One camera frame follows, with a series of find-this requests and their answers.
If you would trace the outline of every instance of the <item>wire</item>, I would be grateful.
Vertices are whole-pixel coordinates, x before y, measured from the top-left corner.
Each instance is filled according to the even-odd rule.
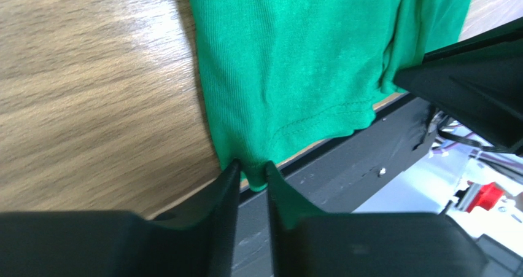
[[[479,148],[480,150],[482,150],[484,152],[510,153],[510,152],[506,151],[505,149],[492,147],[492,146],[484,146],[479,141],[468,139],[466,137],[457,136],[457,135],[448,133],[448,132],[440,130],[440,129],[438,129],[438,135],[440,137],[442,137],[442,138],[447,139],[447,140],[451,140],[451,141],[454,141],[454,142],[461,143],[463,145],[468,145],[468,146],[471,146],[471,147]]]
[[[489,167],[491,167],[493,170],[497,171],[498,173],[505,175],[520,184],[523,184],[523,174],[522,173],[520,173],[516,170],[513,170],[510,167],[507,167],[506,165],[502,165],[501,163],[492,162],[490,160],[486,160],[481,157],[478,160],[480,162],[485,163],[486,165],[488,165]]]
[[[470,137],[475,136],[475,135],[476,134],[474,134],[474,133],[468,133],[463,138],[470,138]],[[452,142],[452,143],[442,147],[443,143],[444,143],[444,141],[441,142],[440,146],[432,147],[432,151],[434,151],[434,154],[439,154],[439,153],[442,153],[443,151],[451,150],[454,147],[458,146],[458,144],[460,144],[459,142]]]
[[[481,151],[478,151],[478,150],[474,150],[470,155],[477,156],[478,152],[480,152],[479,156],[485,160],[490,160],[494,163],[506,165],[514,170],[518,170],[518,171],[521,171],[521,173],[523,173],[523,163],[515,162],[514,160],[512,160],[508,157],[503,157],[501,155],[488,154],[485,152],[481,153]]]

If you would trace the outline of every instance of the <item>green t-shirt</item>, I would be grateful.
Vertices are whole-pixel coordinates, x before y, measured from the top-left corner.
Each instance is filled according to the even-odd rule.
[[[457,41],[470,0],[190,0],[212,140],[263,166],[366,128],[400,68]]]

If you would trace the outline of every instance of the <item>wood grain surface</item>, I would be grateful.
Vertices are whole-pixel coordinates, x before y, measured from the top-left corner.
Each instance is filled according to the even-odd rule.
[[[521,1],[474,0],[464,36]],[[188,0],[0,0],[0,211],[150,217],[215,178],[195,52]]]

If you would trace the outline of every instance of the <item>black plastic part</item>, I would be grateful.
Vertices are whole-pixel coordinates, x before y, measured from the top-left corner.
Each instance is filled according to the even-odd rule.
[[[523,18],[428,53],[394,82],[495,147],[523,154]]]
[[[0,276],[230,276],[235,161],[155,221],[127,211],[0,214]]]
[[[349,213],[428,154],[436,136],[435,131],[427,135],[432,115],[429,102],[405,94],[380,108],[370,127],[314,147],[285,164],[281,173],[316,206],[330,213]],[[387,172],[380,175],[382,168]],[[268,219],[266,192],[242,192],[234,277],[273,275]]]
[[[272,162],[266,172],[275,277],[475,277],[487,264],[447,216],[328,214],[289,186]]]

